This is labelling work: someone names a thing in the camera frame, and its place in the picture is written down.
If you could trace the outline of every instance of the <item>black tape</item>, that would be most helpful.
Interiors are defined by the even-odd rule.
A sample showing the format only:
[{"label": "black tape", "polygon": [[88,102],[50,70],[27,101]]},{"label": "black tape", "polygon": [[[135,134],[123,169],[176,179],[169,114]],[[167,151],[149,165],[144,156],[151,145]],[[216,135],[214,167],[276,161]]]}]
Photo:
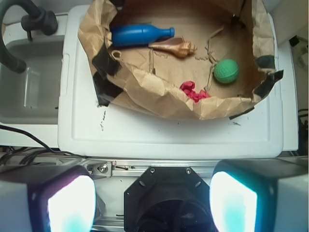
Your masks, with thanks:
[{"label": "black tape", "polygon": [[262,69],[275,69],[275,57],[274,56],[261,56],[255,60],[257,66]]},{"label": "black tape", "polygon": [[108,106],[112,100],[123,92],[123,89],[107,79],[107,74],[115,75],[117,73],[120,68],[119,62],[111,57],[105,44],[103,44],[99,53],[92,59],[92,64],[97,69],[93,76],[93,83],[98,103],[99,105]]},{"label": "black tape", "polygon": [[120,67],[119,62],[113,59],[107,51],[105,44],[102,45],[98,54],[92,59],[92,64],[102,77],[105,76],[103,73],[114,75]]},{"label": "black tape", "polygon": [[93,83],[97,93],[98,104],[108,106],[119,94],[123,92],[123,89],[114,85],[105,77],[102,77],[99,72],[96,72],[93,76]]},{"label": "black tape", "polygon": [[246,110],[245,112],[242,112],[241,114],[231,116],[231,117],[229,117],[229,119],[232,120],[232,119],[237,118],[237,117],[239,117],[239,116],[245,115],[245,114],[249,113],[249,112],[252,111],[252,110],[254,110],[254,107],[252,107],[252,108],[249,109],[249,110]]},{"label": "black tape", "polygon": [[268,74],[266,80],[255,89],[254,94],[264,99],[274,87],[275,83],[283,78],[283,70],[275,72],[274,74]]},{"label": "black tape", "polygon": [[125,4],[125,0],[111,0],[111,3],[114,4],[115,7],[122,7]]}]

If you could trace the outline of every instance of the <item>black cable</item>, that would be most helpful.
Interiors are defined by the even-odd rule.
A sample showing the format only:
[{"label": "black cable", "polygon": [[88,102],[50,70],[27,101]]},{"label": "black cable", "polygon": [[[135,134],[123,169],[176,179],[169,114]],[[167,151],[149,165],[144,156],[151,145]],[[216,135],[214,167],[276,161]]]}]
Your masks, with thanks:
[{"label": "black cable", "polygon": [[308,114],[299,115],[298,117],[308,117]]},{"label": "black cable", "polygon": [[5,163],[7,162],[7,160],[8,160],[10,157],[12,157],[13,155],[18,154],[18,153],[20,153],[20,152],[26,150],[26,148],[27,148],[27,147],[24,146],[24,147],[21,147],[21,148],[15,150],[15,151],[8,152],[8,153],[4,154],[4,155],[0,158],[0,164],[2,164],[2,163],[5,164]]},{"label": "black cable", "polygon": [[303,111],[308,111],[308,109],[300,109],[300,110],[298,110],[299,113],[303,112]]},{"label": "black cable", "polygon": [[7,162],[11,157],[13,157],[13,156],[15,156],[15,155],[17,155],[17,154],[20,154],[20,153],[22,153],[22,152],[26,152],[26,151],[30,151],[30,150],[34,150],[34,149],[38,149],[38,148],[37,148],[37,147],[30,147],[30,148],[25,149],[25,150],[23,150],[23,151],[19,151],[19,152],[10,154],[10,155],[7,157],[7,159],[5,160],[4,165],[6,164],[6,162]]},{"label": "black cable", "polygon": [[6,130],[6,131],[13,131],[13,132],[17,132],[17,133],[23,134],[23,135],[33,139],[34,141],[36,141],[38,144],[43,146],[47,151],[49,151],[51,153],[54,153],[54,154],[61,153],[61,154],[68,154],[68,155],[71,155],[71,156],[78,156],[78,157],[88,158],[88,156],[77,155],[77,154],[71,153],[69,151],[55,151],[55,150],[51,149],[43,141],[41,141],[40,139],[38,139],[37,137],[35,137],[34,135],[30,134],[29,132],[27,132],[25,130],[17,129],[17,128],[14,128],[14,127],[8,127],[8,126],[4,126],[4,125],[0,125],[0,129]]},{"label": "black cable", "polygon": [[21,159],[21,161],[19,162],[19,164],[26,164],[26,162],[28,160],[30,160],[33,155],[36,156],[36,154],[42,154],[42,153],[45,153],[46,151],[47,151],[46,149],[43,149],[43,150],[40,149],[40,150],[37,150],[37,151],[33,151],[33,152],[27,154],[25,157],[23,157]]},{"label": "black cable", "polygon": [[36,153],[33,153],[33,155],[31,155],[28,159],[28,162],[26,163],[26,165],[30,165],[33,163],[34,159],[38,156],[38,155],[41,155],[41,154],[44,154],[46,153],[46,151],[38,151]]},{"label": "black cable", "polygon": [[121,166],[115,166],[115,168],[123,169],[123,170],[129,170],[127,167],[121,167]]}]

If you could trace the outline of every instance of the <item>faucet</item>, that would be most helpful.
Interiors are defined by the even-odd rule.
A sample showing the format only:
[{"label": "faucet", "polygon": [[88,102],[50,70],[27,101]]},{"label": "faucet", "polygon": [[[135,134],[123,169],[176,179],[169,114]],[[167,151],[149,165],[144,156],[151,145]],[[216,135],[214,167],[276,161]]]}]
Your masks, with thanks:
[{"label": "faucet", "polygon": [[[32,41],[32,30],[41,30],[44,35],[52,35],[57,31],[58,23],[52,11],[37,7],[31,0],[3,0],[0,2],[0,32],[4,15],[13,5],[21,6],[28,13],[21,19],[21,26],[27,32],[28,40]],[[6,49],[2,35],[0,36],[0,63],[16,73],[24,72],[27,67],[23,60],[14,57]]]}]

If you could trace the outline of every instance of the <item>white bin lid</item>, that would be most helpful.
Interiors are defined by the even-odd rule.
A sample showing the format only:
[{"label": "white bin lid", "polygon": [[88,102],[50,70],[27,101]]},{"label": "white bin lid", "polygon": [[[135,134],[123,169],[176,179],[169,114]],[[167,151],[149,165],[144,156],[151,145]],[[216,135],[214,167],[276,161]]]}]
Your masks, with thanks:
[{"label": "white bin lid", "polygon": [[74,7],[68,16],[58,116],[61,150],[109,158],[174,160],[270,158],[282,152],[280,82],[253,111],[233,120],[172,121],[114,104],[98,107],[87,56],[77,38],[87,8]]}]

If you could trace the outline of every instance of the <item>crumpled paper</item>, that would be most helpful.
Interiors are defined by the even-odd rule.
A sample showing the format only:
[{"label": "crumpled paper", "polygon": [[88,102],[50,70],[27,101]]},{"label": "crumpled paper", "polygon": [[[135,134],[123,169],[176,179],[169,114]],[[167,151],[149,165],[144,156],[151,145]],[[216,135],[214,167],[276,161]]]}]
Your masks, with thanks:
[{"label": "crumpled paper", "polygon": [[[233,15],[240,21],[235,23]],[[110,26],[132,24],[173,26],[175,36],[194,43],[197,51],[180,60],[147,47],[120,49],[121,56],[113,58],[120,68],[107,79],[123,92],[112,103],[163,118],[205,120],[241,114],[264,97],[254,90],[275,70],[260,69],[255,63],[261,56],[274,56],[262,0],[244,4],[243,0],[126,0],[119,12],[109,0],[95,0],[78,34],[92,75],[97,72],[93,58],[102,46],[110,53],[114,50]],[[224,58],[234,59],[240,67],[239,78],[230,85],[213,79],[215,63]],[[205,89],[211,97],[194,103],[180,89],[187,80],[195,82],[197,92]]]}]

